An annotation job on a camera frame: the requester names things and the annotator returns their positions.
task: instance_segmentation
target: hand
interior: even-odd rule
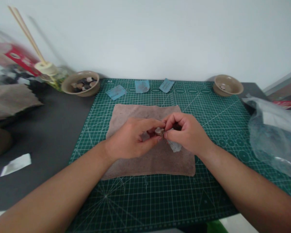
[[[208,150],[214,146],[203,127],[192,115],[172,113],[165,117],[163,122],[166,122],[164,138],[180,143],[185,149],[196,155],[207,154]],[[182,126],[181,131],[170,130],[175,123]]]
[[[147,131],[152,132],[157,127],[164,128],[165,123],[155,119],[129,118],[112,137],[106,140],[107,155],[114,159],[130,159],[144,155],[162,137],[153,136],[143,142],[141,135]]]

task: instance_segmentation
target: white paper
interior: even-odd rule
[[[257,103],[262,110],[263,123],[265,125],[275,126],[291,132],[291,115],[288,112],[280,111],[277,113],[277,108],[270,107],[263,102]]]
[[[10,161],[8,165],[4,166],[0,177],[11,174],[15,171],[18,171],[18,170],[20,170],[20,169],[22,169],[30,164],[31,164],[30,154],[24,154],[16,159]]]

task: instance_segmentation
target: bowl of pebbles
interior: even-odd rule
[[[93,71],[80,71],[67,77],[61,89],[67,94],[80,97],[96,95],[100,89],[99,75]]]

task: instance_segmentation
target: white wall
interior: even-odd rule
[[[261,88],[291,72],[291,0],[0,0],[0,30],[30,48],[7,4],[47,60],[77,71],[195,81],[225,73]]]

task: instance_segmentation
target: blue sandpaper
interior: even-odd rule
[[[146,93],[150,90],[149,80],[135,80],[136,93]]]
[[[167,93],[167,92],[170,91],[170,89],[172,88],[172,86],[173,86],[174,83],[175,83],[175,81],[170,81],[168,79],[165,79],[164,82],[162,83],[162,85],[160,85],[159,88],[160,88],[160,90],[162,92]]]
[[[106,91],[106,93],[112,100],[116,100],[121,96],[125,95],[127,92],[124,87],[122,87],[121,85],[117,85],[116,87]]]

